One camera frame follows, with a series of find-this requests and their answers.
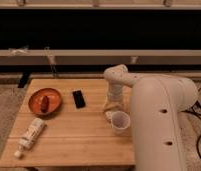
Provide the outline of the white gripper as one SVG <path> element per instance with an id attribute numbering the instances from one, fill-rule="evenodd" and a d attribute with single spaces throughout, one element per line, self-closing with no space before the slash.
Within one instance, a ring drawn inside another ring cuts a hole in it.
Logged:
<path id="1" fill-rule="evenodd" d="M 108 86 L 107 92 L 107 101 L 108 102 L 117 102 L 119 104 L 119 111 L 125 112 L 125 107 L 123 103 L 123 86 L 119 84 L 110 84 Z M 103 108 L 103 113 L 110 111 L 110 103 L 106 103 Z"/>

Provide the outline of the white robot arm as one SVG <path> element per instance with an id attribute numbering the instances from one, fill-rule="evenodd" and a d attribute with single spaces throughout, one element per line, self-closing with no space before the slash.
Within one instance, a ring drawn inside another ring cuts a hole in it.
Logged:
<path id="1" fill-rule="evenodd" d="M 104 71 L 107 101 L 121 102 L 131 88 L 129 106 L 136 171 L 187 171 L 178 114 L 198 100 L 189 78 L 131 73 L 121 64 Z"/>

